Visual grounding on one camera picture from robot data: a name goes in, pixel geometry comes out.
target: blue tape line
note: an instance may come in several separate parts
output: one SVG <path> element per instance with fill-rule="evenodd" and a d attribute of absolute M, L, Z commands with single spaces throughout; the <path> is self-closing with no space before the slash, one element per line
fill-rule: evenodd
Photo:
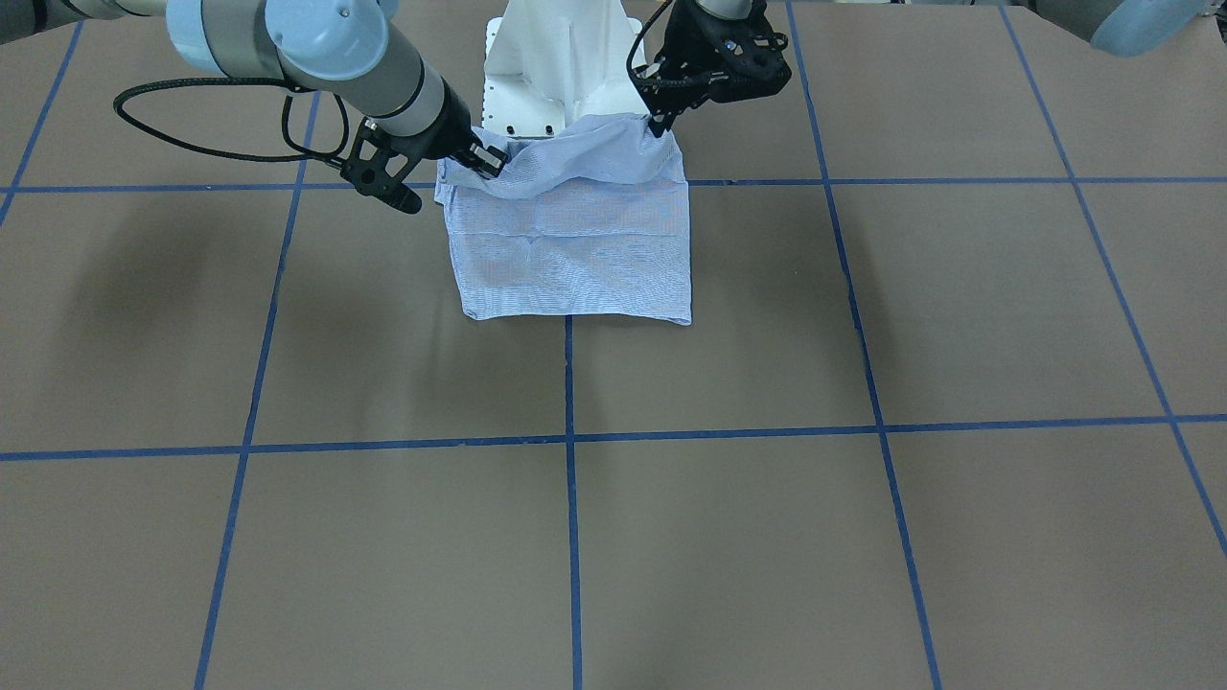
<path fill-rule="evenodd" d="M 860 307 L 856 303 L 856 289 L 853 281 L 852 266 L 848 263 L 848 250 L 844 246 L 843 230 L 839 223 L 839 210 L 836 205 L 834 188 L 831 185 L 831 174 L 827 167 L 826 151 L 822 146 L 822 130 L 818 126 L 817 109 L 814 107 L 814 98 L 810 93 L 810 80 L 805 69 L 805 55 L 801 53 L 801 37 L 796 26 L 796 15 L 793 10 L 791 0 L 784 4 L 788 11 L 788 23 L 793 32 L 793 50 L 796 54 L 798 71 L 800 72 L 801 86 L 805 91 L 805 103 L 810 110 L 810 128 L 814 134 L 814 146 L 818 155 L 818 167 L 822 169 L 823 190 L 827 198 L 827 210 L 831 214 L 831 226 L 834 232 L 836 249 L 839 253 L 839 266 L 843 270 L 844 280 L 848 284 L 848 306 L 852 311 L 853 325 L 856 328 L 856 338 L 860 340 L 861 357 L 865 365 L 865 386 L 869 389 L 870 404 L 874 408 L 874 424 L 877 431 L 879 446 L 882 451 L 882 464 L 886 469 L 886 479 L 891 490 L 891 502 L 894 506 L 894 521 L 899 530 L 899 543 L 903 548 L 903 559 L 908 568 L 908 580 L 912 584 L 912 598 L 917 609 L 917 620 L 920 625 L 920 636 L 924 642 L 925 659 L 929 663 L 929 678 L 934 690 L 941 690 L 941 672 L 937 667 L 937 652 L 933 643 L 933 634 L 929 627 L 929 613 L 924 603 L 924 592 L 920 588 L 920 573 L 917 568 L 915 555 L 912 550 L 912 535 L 908 530 L 907 514 L 903 510 L 903 497 L 899 492 L 899 483 L 894 471 L 894 460 L 891 455 L 890 437 L 886 432 L 886 422 L 882 416 L 882 405 L 877 397 L 877 383 L 874 379 L 874 366 L 869 352 L 869 341 L 865 338 L 864 324 L 860 318 Z"/>
<path fill-rule="evenodd" d="M 91 451 L 16 451 L 0 453 L 0 463 L 43 463 L 63 460 L 125 460 L 133 458 L 204 458 L 238 455 L 243 446 L 189 446 L 183 448 L 112 448 Z"/>
<path fill-rule="evenodd" d="M 213 634 L 217 630 L 217 614 L 221 610 L 222 589 L 226 587 L 226 571 L 229 568 L 231 544 L 234 541 L 234 525 L 238 523 L 238 506 L 243 500 L 243 481 L 247 479 L 245 454 L 239 455 L 234 468 L 234 486 L 231 489 L 229 508 L 226 511 L 226 530 L 222 533 L 221 556 L 217 560 L 217 575 L 213 578 L 213 591 L 209 599 L 209 616 L 205 619 L 205 636 L 200 643 L 200 662 L 196 664 L 195 690 L 204 690 L 205 676 L 209 674 L 209 659 L 213 653 Z"/>
<path fill-rule="evenodd" d="M 937 433 L 951 431 L 1004 431 L 1012 428 L 1085 428 L 1097 426 L 1167 425 L 1163 416 L 1087 417 L 1052 420 L 956 421 L 934 424 L 886 425 L 887 433 Z M 1227 424 L 1227 414 L 1177 415 L 1179 424 Z M 874 425 L 815 426 L 790 428 L 728 428 L 698 431 L 631 431 L 577 433 L 575 443 L 628 443 L 637 441 L 706 441 L 719 438 L 788 438 L 807 436 L 864 436 L 877 433 Z M 267 455 L 292 453 L 346 453 L 366 451 L 411 451 L 426 448 L 560 446 L 567 436 L 483 436 L 474 438 L 413 438 L 395 441 L 346 441 L 315 443 L 253 443 L 250 446 L 189 446 L 163 448 L 103 448 L 85 451 L 10 451 L 0 452 L 0 463 L 56 460 L 121 460 L 131 458 L 174 458 L 210 455 Z"/>
<path fill-rule="evenodd" d="M 571 684 L 572 690 L 584 688 L 583 602 L 579 589 L 579 495 L 575 484 L 575 327 L 574 319 L 564 320 L 563 355 L 566 368 L 567 406 L 567 534 L 571 554 Z"/>
<path fill-rule="evenodd" d="M 47 115 L 52 112 L 52 103 L 55 102 L 55 96 L 60 92 L 60 86 L 64 83 L 64 75 L 67 74 L 69 64 L 72 61 L 77 43 L 81 41 L 82 28 L 85 28 L 85 22 L 77 22 L 76 28 L 72 31 L 72 38 L 69 41 L 69 47 L 64 52 L 64 59 L 60 60 L 60 69 L 55 72 L 55 80 L 52 81 L 52 90 L 47 93 L 47 99 L 43 101 L 43 109 L 39 110 L 38 119 L 34 120 L 34 129 L 29 133 L 29 139 L 26 141 L 26 150 L 21 155 L 21 163 L 17 165 L 17 172 L 12 174 L 12 183 L 9 185 L 9 192 L 4 195 L 4 204 L 0 204 L 0 226 L 9 217 L 9 209 L 12 207 L 16 189 L 21 187 L 21 178 L 26 176 L 26 168 L 29 167 L 29 158 L 33 157 L 34 146 L 38 144 L 38 138 L 43 134 L 43 125 L 47 124 Z"/>
<path fill-rule="evenodd" d="M 729 428 L 710 431 L 642 431 L 614 433 L 579 433 L 577 443 L 617 443 L 631 441 L 706 441 L 713 438 L 788 438 L 795 436 L 858 436 L 877 433 L 877 427 L 814 426 L 794 428 Z"/>
<path fill-rule="evenodd" d="M 307 134 L 304 146 L 310 146 L 312 134 L 315 130 L 315 115 L 319 113 L 319 93 L 312 99 L 310 114 L 307 118 Z M 269 298 L 269 316 L 264 324 L 264 340 L 260 345 L 260 359 L 255 370 L 255 382 L 252 384 L 252 408 L 248 413 L 247 426 L 243 431 L 243 444 L 250 446 L 255 436 L 255 420 L 260 413 L 260 395 L 264 390 L 264 374 L 269 365 L 269 351 L 272 347 L 272 331 L 277 323 L 277 300 L 281 295 L 281 279 L 286 273 L 286 257 L 290 253 L 290 243 L 294 235 L 294 223 L 298 220 L 298 203 L 302 199 L 302 184 L 307 176 L 307 161 L 298 163 L 298 178 L 294 182 L 294 194 L 290 200 L 290 214 L 286 219 L 286 231 L 281 239 L 281 254 L 277 258 L 277 274 L 272 281 L 272 296 Z M 209 675 L 209 662 L 212 658 L 213 636 L 217 632 L 217 616 L 221 611 L 222 592 L 226 588 L 226 573 L 229 568 L 231 546 L 234 541 L 234 527 L 238 524 L 238 510 L 243 500 L 243 484 L 247 479 L 247 463 L 249 454 L 239 455 L 238 467 L 234 470 L 234 487 L 231 491 L 229 511 L 226 513 L 226 530 L 222 533 L 222 549 L 217 559 L 217 575 L 213 580 L 212 598 L 209 603 L 209 616 L 205 620 L 205 635 L 200 643 L 200 662 L 196 664 L 195 690 L 204 690 L 205 679 Z"/>
<path fill-rule="evenodd" d="M 1201 473 L 1198 471 L 1198 464 L 1193 459 L 1193 454 L 1189 453 L 1189 447 L 1184 441 L 1184 433 L 1180 431 L 1180 424 L 1177 420 L 1175 413 L 1172 410 L 1172 404 L 1167 398 L 1167 393 L 1163 390 L 1163 383 L 1160 381 L 1158 370 L 1155 367 L 1155 362 L 1150 356 L 1150 350 L 1146 347 L 1146 341 L 1142 339 L 1141 329 L 1137 327 L 1137 320 L 1134 318 L 1134 311 L 1129 307 L 1129 300 L 1125 297 L 1125 291 L 1120 285 L 1120 280 L 1117 277 L 1117 271 L 1112 266 L 1112 259 L 1108 257 L 1108 249 L 1103 243 L 1103 238 L 1099 236 L 1099 228 L 1094 222 L 1094 216 L 1091 212 L 1091 205 L 1086 200 L 1086 195 L 1082 193 L 1082 185 L 1079 183 L 1077 176 L 1074 174 L 1074 166 L 1070 163 L 1069 155 L 1065 151 L 1065 145 L 1061 142 L 1060 134 L 1056 131 L 1056 123 L 1053 120 L 1053 115 L 1048 109 L 1048 104 L 1044 102 L 1044 96 L 1039 92 L 1039 83 L 1036 81 L 1036 75 L 1031 70 L 1031 64 L 1027 61 L 1027 54 L 1022 49 L 1022 43 L 1018 41 L 1018 34 L 1014 31 L 1014 23 L 1010 22 L 1010 15 L 1005 11 L 1005 7 L 998 7 L 1001 15 L 1001 21 L 1005 22 L 1005 28 L 1010 33 L 1010 41 L 1014 42 L 1014 49 L 1018 54 L 1018 61 L 1022 63 L 1022 70 L 1027 75 L 1027 81 L 1031 83 L 1031 91 L 1036 96 L 1036 102 L 1039 104 L 1039 110 L 1044 115 L 1044 122 L 1048 123 L 1048 131 L 1053 136 L 1053 144 L 1056 145 L 1056 152 L 1060 153 L 1061 162 L 1065 165 L 1065 172 L 1069 174 L 1069 183 L 1074 187 L 1074 193 L 1077 195 L 1079 205 L 1082 207 L 1082 216 L 1086 219 L 1086 225 L 1091 230 L 1091 237 L 1094 239 L 1096 249 L 1099 252 L 1099 259 L 1103 262 L 1103 268 L 1108 274 L 1108 280 L 1112 282 L 1112 290 L 1117 293 L 1117 301 L 1120 303 L 1120 309 L 1125 314 L 1125 320 L 1129 323 L 1129 330 L 1133 333 L 1134 341 L 1137 344 L 1137 351 L 1142 356 L 1142 363 L 1146 365 L 1146 372 L 1150 374 L 1151 384 L 1155 387 L 1155 394 L 1158 395 L 1160 404 L 1163 406 L 1163 413 L 1167 415 L 1168 424 L 1172 427 L 1172 435 L 1175 437 L 1175 444 L 1180 449 L 1180 455 L 1184 458 L 1184 464 L 1189 470 L 1189 475 L 1193 479 L 1193 485 L 1198 491 L 1198 496 L 1201 498 L 1201 506 L 1206 511 L 1206 517 L 1210 518 L 1210 525 L 1215 532 L 1215 537 L 1218 539 L 1218 548 L 1222 550 L 1223 556 L 1227 556 L 1227 534 L 1223 533 L 1222 523 L 1218 519 L 1218 514 L 1215 512 L 1215 506 L 1210 501 L 1210 494 L 1206 491 L 1205 483 L 1201 480 Z"/>
<path fill-rule="evenodd" d="M 1147 426 L 1166 425 L 1167 417 L 1088 417 L 1059 420 L 1016 420 L 1016 421 L 956 421 L 937 424 L 891 424 L 886 425 L 890 433 L 934 433 L 942 431 L 1006 431 L 1011 428 L 1086 428 L 1103 426 Z"/>
<path fill-rule="evenodd" d="M 1080 184 L 1223 184 L 1227 177 L 1079 177 Z"/>
<path fill-rule="evenodd" d="M 270 184 L 112 184 L 77 187 L 22 187 L 21 194 L 118 194 L 141 192 L 291 192 L 292 183 Z"/>
<path fill-rule="evenodd" d="M 1081 184 L 1227 184 L 1227 177 L 1080 177 Z M 941 184 L 1066 184 L 1067 177 L 849 177 L 822 179 L 691 179 L 691 187 L 872 187 L 872 185 L 941 185 Z M 433 189 L 431 182 L 411 182 L 411 189 Z M 112 184 L 66 187 L 0 187 L 0 194 L 121 194 L 140 192 L 292 192 L 293 183 L 232 183 L 232 184 Z M 351 184 L 339 182 L 308 182 L 302 189 L 347 190 Z"/>
<path fill-rule="evenodd" d="M 1177 415 L 1179 424 L 1215 424 L 1227 422 L 1227 415 Z"/>
<path fill-rule="evenodd" d="M 836 187 L 848 185 L 928 185 L 928 184 L 1065 184 L 1064 177 L 883 177 L 832 179 Z"/>
<path fill-rule="evenodd" d="M 550 446 L 566 443 L 564 436 L 491 436 L 480 438 L 423 438 L 406 441 L 356 441 L 337 443 L 256 443 L 253 455 L 283 453 L 348 453 L 361 451 L 410 451 L 426 448 L 488 448 L 496 446 Z"/>
<path fill-rule="evenodd" d="M 818 187 L 821 179 L 688 179 L 691 187 Z"/>

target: robotic arm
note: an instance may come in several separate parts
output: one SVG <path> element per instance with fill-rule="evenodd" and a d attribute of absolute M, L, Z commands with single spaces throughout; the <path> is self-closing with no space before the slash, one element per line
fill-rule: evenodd
<path fill-rule="evenodd" d="M 507 155 L 482 147 L 469 107 L 391 26 L 396 6 L 396 0 L 0 0 L 0 43 L 82 18 L 166 15 L 175 48 L 198 69 L 331 92 L 363 113 L 341 177 L 360 194 L 415 214 L 422 200 L 404 180 L 422 160 L 452 157 L 497 177 Z M 389 172 L 400 158 L 399 172 Z"/>
<path fill-rule="evenodd" d="M 1096 48 L 1135 55 L 1220 0 L 1020 2 Z M 656 136 L 687 108 L 772 96 L 791 77 L 788 37 L 767 21 L 766 0 L 667 0 L 643 33 L 670 6 L 655 60 L 633 68 L 627 59 Z M 348 157 L 337 163 L 341 177 L 413 214 L 422 201 L 404 180 L 422 160 L 452 157 L 491 178 L 507 153 L 482 147 L 469 107 L 389 22 L 396 7 L 398 0 L 0 0 L 0 44 L 82 18 L 164 15 L 175 48 L 204 71 L 331 92 L 362 112 Z M 389 172 L 401 157 L 399 172 Z"/>

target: black cable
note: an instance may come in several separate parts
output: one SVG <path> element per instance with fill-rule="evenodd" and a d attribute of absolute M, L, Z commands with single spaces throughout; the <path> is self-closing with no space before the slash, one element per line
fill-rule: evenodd
<path fill-rule="evenodd" d="M 337 108 L 341 110 L 341 123 L 342 123 L 342 135 L 341 142 L 333 151 L 314 151 L 307 149 L 301 144 L 296 142 L 293 138 L 290 136 L 290 112 L 293 108 L 293 96 L 286 96 L 286 101 L 281 107 L 281 138 L 285 140 L 286 145 L 297 151 L 297 153 L 291 156 L 256 156 L 254 153 L 239 153 L 236 151 L 221 151 L 217 149 L 209 149 L 205 146 L 198 146 L 189 141 L 177 139 L 169 134 L 156 129 L 128 113 L 125 106 L 133 98 L 142 96 L 146 93 L 153 93 L 157 91 L 172 91 L 177 88 L 190 88 L 196 86 L 276 86 L 286 88 L 292 93 L 310 93 L 312 90 L 303 88 L 301 86 L 290 83 L 288 81 L 280 79 L 264 79 L 264 77 L 195 77 L 195 79 L 173 79 L 169 81 L 155 81 L 151 83 L 145 83 L 141 86 L 134 86 L 115 97 L 113 107 L 115 114 L 120 117 L 128 124 L 135 126 L 136 129 L 161 139 L 167 144 L 173 144 L 180 149 L 185 149 L 194 153 L 204 153 L 206 156 L 216 156 L 218 158 L 227 158 L 231 161 L 250 161 L 255 163 L 292 163 L 298 161 L 320 161 L 328 166 L 340 168 L 344 162 L 339 153 L 345 150 L 345 145 L 350 140 L 350 117 L 345 108 L 345 102 L 341 101 L 340 96 L 333 95 L 336 98 Z"/>
<path fill-rule="evenodd" d="M 47 0 L 34 0 L 34 33 L 47 31 Z"/>
<path fill-rule="evenodd" d="M 650 31 L 652 27 L 653 27 L 653 25 L 656 23 L 656 20 L 660 18 L 660 15 L 665 14 L 665 10 L 667 10 L 669 6 L 672 5 L 672 4 L 674 4 L 674 0 L 665 0 L 665 2 L 663 5 L 660 5 L 660 9 L 658 9 L 655 11 L 655 14 L 652 15 L 652 18 L 648 20 L 648 23 L 643 25 L 643 29 L 639 31 L 639 36 L 634 37 L 634 43 L 631 44 L 631 52 L 626 56 L 626 74 L 631 75 L 632 80 L 636 76 L 634 75 L 634 54 L 636 54 L 636 52 L 639 50 L 639 45 L 643 44 L 643 37 L 648 36 L 648 31 Z"/>

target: white mount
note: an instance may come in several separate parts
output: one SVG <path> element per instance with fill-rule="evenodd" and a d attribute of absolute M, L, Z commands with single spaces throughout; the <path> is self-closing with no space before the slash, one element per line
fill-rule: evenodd
<path fill-rule="evenodd" d="M 486 27 L 481 125 L 545 138 L 589 114 L 648 114 L 626 75 L 642 26 L 618 0 L 510 0 Z"/>

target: cloth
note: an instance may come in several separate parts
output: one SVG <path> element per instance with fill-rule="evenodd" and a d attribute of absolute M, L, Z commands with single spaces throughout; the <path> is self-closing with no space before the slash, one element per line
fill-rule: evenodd
<path fill-rule="evenodd" d="M 475 129 L 510 153 L 497 179 L 439 161 L 465 314 L 629 314 L 691 323 L 690 190 L 672 133 L 588 115 L 553 139 Z"/>

